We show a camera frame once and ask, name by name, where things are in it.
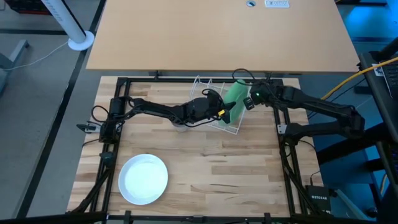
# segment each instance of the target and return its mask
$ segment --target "wooden desk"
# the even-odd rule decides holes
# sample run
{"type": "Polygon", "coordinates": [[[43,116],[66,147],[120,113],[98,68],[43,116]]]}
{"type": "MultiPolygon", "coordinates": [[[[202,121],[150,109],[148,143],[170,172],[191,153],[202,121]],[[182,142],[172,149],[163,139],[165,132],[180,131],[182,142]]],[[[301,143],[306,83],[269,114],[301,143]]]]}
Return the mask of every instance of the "wooden desk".
{"type": "Polygon", "coordinates": [[[112,0],[88,69],[356,72],[359,62],[332,0],[112,0]]]}
{"type": "MultiPolygon", "coordinates": [[[[117,77],[102,77],[95,105],[108,107],[116,80],[117,77]]],[[[285,78],[284,84],[298,87],[299,81],[285,78]]],[[[191,83],[133,83],[130,95],[175,105],[189,100],[191,87],[191,83]]],[[[96,114],[99,119],[105,119],[101,110],[96,114]]],[[[305,110],[290,110],[290,118],[292,122],[308,123],[305,110]]],[[[98,135],[88,134],[86,141],[96,138],[98,135]]],[[[102,144],[98,142],[83,148],[69,210],[75,208],[94,185],[101,150],[102,144]]],[[[315,151],[300,142],[297,156],[303,183],[309,184],[310,175],[319,170],[315,151]]],[[[315,185],[322,184],[320,174],[314,175],[313,180],[315,185]]],[[[296,211],[300,211],[292,186],[296,211]]],[[[247,111],[238,135],[205,125],[178,133],[170,121],[146,114],[127,120],[108,212],[123,215],[125,210],[131,210],[134,215],[263,217],[264,212],[269,212],[272,217],[289,217],[272,109],[258,106],[247,111]],[[124,163],[143,153],[158,156],[165,162],[169,182],[158,200],[136,206],[119,193],[118,178],[124,163]]]]}

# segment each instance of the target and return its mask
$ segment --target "black box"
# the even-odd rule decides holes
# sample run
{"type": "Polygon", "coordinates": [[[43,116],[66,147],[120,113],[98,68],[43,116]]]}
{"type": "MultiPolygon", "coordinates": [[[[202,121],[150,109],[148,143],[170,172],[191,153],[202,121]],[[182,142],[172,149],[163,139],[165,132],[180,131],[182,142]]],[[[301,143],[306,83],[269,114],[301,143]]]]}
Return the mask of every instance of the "black box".
{"type": "Polygon", "coordinates": [[[320,186],[305,186],[312,202],[323,210],[324,212],[330,213],[330,196],[329,189],[327,187],[320,186]]]}
{"type": "Polygon", "coordinates": [[[51,15],[41,0],[5,0],[8,6],[21,14],[51,15]]]}

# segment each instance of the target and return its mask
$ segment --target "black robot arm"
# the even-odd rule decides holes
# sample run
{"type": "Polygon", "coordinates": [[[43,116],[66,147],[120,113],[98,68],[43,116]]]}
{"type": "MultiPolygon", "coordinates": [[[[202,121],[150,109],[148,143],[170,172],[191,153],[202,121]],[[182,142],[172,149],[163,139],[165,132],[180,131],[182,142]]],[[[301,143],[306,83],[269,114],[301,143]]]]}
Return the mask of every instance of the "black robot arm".
{"type": "Polygon", "coordinates": [[[190,128],[203,124],[193,125],[206,119],[209,120],[206,123],[223,120],[226,124],[229,124],[229,111],[236,102],[224,103],[220,94],[212,89],[205,89],[202,94],[205,97],[195,98],[177,106],[153,103],[142,98],[125,96],[113,98],[109,106],[108,117],[103,121],[99,131],[99,141],[108,144],[116,143],[119,139],[118,127],[124,123],[124,120],[141,113],[167,118],[174,124],[185,125],[190,128]],[[132,109],[124,113],[126,103],[132,109]]]}
{"type": "Polygon", "coordinates": [[[248,110],[262,104],[279,110],[304,108],[336,118],[336,121],[321,124],[300,125],[291,123],[278,125],[278,133],[288,144],[297,145],[304,136],[340,134],[346,138],[358,138],[364,133],[364,118],[350,105],[339,105],[308,96],[303,91],[277,84],[272,80],[255,81],[250,97],[244,100],[248,110]]]}

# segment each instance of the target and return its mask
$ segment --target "white plate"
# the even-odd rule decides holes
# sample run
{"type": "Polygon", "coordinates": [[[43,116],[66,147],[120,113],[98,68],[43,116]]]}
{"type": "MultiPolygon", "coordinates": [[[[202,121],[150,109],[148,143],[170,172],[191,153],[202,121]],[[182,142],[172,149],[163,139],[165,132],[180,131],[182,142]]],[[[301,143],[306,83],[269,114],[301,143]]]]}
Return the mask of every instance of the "white plate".
{"type": "Polygon", "coordinates": [[[129,159],[119,174],[119,190],[134,205],[147,205],[158,199],[167,185],[167,168],[158,157],[141,154],[129,159]]]}

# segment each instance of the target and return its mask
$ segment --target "white pole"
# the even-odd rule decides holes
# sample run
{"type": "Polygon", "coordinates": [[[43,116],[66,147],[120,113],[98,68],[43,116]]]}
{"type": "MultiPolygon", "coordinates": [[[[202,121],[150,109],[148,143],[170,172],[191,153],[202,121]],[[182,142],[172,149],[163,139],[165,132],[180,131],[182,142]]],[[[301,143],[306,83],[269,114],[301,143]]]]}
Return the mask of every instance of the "white pole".
{"type": "Polygon", "coordinates": [[[68,45],[72,50],[86,50],[93,45],[94,35],[81,28],[64,0],[42,0],[42,2],[68,34],[68,45]]]}

